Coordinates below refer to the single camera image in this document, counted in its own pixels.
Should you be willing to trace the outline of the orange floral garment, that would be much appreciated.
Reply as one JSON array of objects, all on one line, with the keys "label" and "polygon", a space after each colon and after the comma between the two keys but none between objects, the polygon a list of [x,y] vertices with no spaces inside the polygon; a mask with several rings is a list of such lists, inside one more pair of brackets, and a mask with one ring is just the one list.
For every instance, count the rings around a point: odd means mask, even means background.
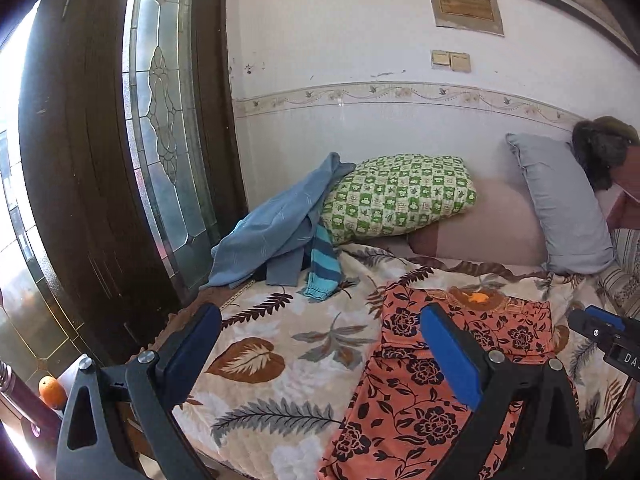
[{"label": "orange floral garment", "polygon": [[415,289],[396,282],[381,294],[381,336],[364,366],[340,428],[320,462],[320,479],[426,479],[457,440],[471,411],[457,400],[420,330],[437,304],[484,350],[523,364],[552,355],[551,309],[481,289]]}]

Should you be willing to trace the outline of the striped floral bedding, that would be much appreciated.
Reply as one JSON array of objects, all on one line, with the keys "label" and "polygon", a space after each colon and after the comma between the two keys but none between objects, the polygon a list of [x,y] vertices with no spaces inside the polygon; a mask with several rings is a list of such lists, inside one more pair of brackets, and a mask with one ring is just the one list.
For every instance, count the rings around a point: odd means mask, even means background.
[{"label": "striped floral bedding", "polygon": [[615,258],[599,274],[599,281],[620,316],[639,319],[639,231],[617,229],[612,232]]}]

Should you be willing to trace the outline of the orange fruit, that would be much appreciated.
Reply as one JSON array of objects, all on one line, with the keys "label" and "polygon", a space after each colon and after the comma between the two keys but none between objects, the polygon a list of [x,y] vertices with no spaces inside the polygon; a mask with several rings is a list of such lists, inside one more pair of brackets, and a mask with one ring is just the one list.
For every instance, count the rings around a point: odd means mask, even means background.
[{"label": "orange fruit", "polygon": [[38,382],[40,399],[49,408],[63,411],[67,402],[67,393],[61,383],[52,376],[43,376]]}]

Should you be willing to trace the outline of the grey blue pillow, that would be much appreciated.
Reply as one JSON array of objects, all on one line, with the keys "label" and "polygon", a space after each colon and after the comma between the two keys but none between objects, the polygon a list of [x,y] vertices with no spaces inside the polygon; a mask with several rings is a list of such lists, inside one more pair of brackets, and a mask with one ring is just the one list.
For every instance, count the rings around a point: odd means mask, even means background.
[{"label": "grey blue pillow", "polygon": [[614,261],[610,231],[570,144],[529,133],[509,133],[506,144],[544,233],[546,268],[555,274],[603,271]]}]

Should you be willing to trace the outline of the pink bolster pillow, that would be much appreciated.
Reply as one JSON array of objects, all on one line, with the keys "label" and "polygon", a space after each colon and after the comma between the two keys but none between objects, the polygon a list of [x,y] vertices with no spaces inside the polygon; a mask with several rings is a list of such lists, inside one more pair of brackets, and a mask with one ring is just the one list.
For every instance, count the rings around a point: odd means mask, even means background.
[{"label": "pink bolster pillow", "polygon": [[408,235],[418,255],[510,266],[542,266],[544,233],[526,188],[495,179],[476,182],[473,207]]}]

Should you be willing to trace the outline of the leaf print blanket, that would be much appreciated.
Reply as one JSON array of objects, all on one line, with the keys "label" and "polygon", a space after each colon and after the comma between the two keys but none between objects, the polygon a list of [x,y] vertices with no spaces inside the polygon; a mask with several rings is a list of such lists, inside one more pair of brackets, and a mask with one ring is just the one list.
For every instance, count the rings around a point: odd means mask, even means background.
[{"label": "leaf print blanket", "polygon": [[198,296],[218,304],[222,329],[174,416],[208,466],[250,479],[320,479],[324,452],[380,340],[381,294],[396,282],[548,302],[551,356],[562,362],[576,393],[586,445],[614,457],[628,440],[639,418],[636,388],[567,323],[574,310],[611,307],[595,278],[534,266],[406,258],[360,244],[343,246],[337,258],[344,278],[326,301],[304,297],[300,285],[258,281]]}]

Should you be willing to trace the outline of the dark furry garment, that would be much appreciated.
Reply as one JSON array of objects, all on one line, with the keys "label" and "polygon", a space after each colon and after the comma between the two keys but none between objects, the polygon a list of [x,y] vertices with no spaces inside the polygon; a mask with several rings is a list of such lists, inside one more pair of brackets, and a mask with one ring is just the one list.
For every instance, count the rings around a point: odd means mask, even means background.
[{"label": "dark furry garment", "polygon": [[623,165],[628,148],[638,145],[637,130],[612,116],[582,120],[572,131],[574,156],[595,191],[612,186],[611,170]]}]

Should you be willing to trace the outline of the blue grey cloth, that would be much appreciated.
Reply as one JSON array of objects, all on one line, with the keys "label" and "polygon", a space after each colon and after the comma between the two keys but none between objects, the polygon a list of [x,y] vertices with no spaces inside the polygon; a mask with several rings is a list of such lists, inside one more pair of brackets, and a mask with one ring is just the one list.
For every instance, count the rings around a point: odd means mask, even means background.
[{"label": "blue grey cloth", "polygon": [[205,285],[233,288],[259,269],[269,285],[296,285],[326,196],[355,168],[331,153],[303,180],[251,211],[212,249]]}]

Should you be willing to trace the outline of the teal striped sock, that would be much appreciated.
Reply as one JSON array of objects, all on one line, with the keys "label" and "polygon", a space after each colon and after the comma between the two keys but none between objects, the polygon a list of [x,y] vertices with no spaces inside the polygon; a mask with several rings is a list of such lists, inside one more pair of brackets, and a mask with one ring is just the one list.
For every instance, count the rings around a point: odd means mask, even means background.
[{"label": "teal striped sock", "polygon": [[340,262],[332,245],[330,234],[319,222],[307,250],[309,259],[305,287],[299,292],[315,302],[326,301],[343,279]]}]

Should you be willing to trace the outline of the stained glass door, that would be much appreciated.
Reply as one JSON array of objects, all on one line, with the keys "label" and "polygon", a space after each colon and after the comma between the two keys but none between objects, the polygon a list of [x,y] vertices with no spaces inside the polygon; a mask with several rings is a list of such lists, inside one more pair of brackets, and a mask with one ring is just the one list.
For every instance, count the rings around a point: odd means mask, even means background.
[{"label": "stained glass door", "polygon": [[1,357],[126,362],[246,211],[224,0],[1,0]]}]

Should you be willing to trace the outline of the green checkered pillow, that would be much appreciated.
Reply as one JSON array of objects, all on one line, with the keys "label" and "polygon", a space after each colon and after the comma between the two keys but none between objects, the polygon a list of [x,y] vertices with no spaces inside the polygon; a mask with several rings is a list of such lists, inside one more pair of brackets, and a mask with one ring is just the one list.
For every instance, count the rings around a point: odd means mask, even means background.
[{"label": "green checkered pillow", "polygon": [[462,214],[477,200],[462,158],[398,154],[360,162],[332,188],[322,223],[335,245],[408,234]]}]

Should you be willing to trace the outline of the beige wall switch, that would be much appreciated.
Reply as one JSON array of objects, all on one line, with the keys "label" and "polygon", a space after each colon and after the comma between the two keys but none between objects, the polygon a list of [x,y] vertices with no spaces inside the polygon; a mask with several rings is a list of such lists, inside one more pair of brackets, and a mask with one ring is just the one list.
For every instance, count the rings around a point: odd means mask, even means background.
[{"label": "beige wall switch", "polygon": [[467,53],[433,50],[432,67],[436,70],[452,70],[457,73],[471,73],[471,57]]}]

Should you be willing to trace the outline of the wall plaque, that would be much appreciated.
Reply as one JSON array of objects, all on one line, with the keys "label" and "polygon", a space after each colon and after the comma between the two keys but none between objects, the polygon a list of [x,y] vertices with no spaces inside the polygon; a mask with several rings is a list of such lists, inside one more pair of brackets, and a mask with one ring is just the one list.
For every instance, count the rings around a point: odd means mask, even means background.
[{"label": "wall plaque", "polygon": [[437,27],[504,36],[497,0],[431,0]]}]

